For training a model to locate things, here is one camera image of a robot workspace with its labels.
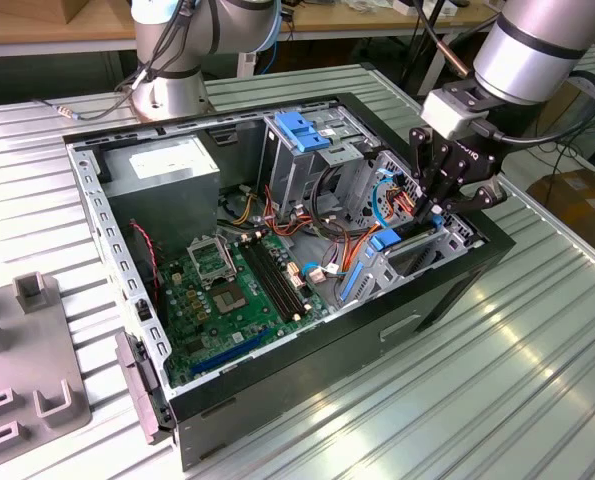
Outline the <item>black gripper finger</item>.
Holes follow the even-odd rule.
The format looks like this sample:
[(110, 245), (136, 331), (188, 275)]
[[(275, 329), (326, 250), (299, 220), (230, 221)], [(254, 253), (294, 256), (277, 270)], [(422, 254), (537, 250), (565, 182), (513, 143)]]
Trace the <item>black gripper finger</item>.
[(423, 223), (434, 206), (443, 208), (453, 188), (448, 166), (453, 143), (432, 129), (415, 127), (409, 132), (411, 172), (421, 189), (413, 218)]
[(448, 166), (453, 188), (445, 206), (434, 206), (434, 213), (481, 211), (507, 199), (506, 191), (496, 180), (499, 163), (495, 158), (478, 161), (450, 158)]

